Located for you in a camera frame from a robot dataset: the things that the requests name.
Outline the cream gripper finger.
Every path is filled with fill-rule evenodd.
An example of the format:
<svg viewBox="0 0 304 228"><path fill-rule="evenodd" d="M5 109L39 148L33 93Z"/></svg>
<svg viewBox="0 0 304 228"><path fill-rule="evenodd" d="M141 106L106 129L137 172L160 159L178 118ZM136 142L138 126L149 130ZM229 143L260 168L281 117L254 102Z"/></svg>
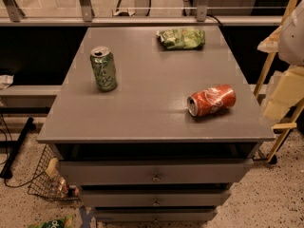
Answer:
<svg viewBox="0 0 304 228"><path fill-rule="evenodd" d="M266 53L278 52L279 36L282 26L276 28L267 38L261 41L257 49Z"/></svg>
<svg viewBox="0 0 304 228"><path fill-rule="evenodd" d="M284 72L276 71L266 88L261 116L270 122L279 122L304 98L304 67L289 66Z"/></svg>

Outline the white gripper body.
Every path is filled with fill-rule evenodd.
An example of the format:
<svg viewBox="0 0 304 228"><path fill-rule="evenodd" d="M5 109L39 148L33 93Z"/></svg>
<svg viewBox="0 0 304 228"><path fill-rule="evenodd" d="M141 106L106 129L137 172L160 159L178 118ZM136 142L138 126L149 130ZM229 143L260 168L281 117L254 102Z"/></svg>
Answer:
<svg viewBox="0 0 304 228"><path fill-rule="evenodd" d="M304 0L283 23L278 42L278 56L291 65L304 66Z"/></svg>

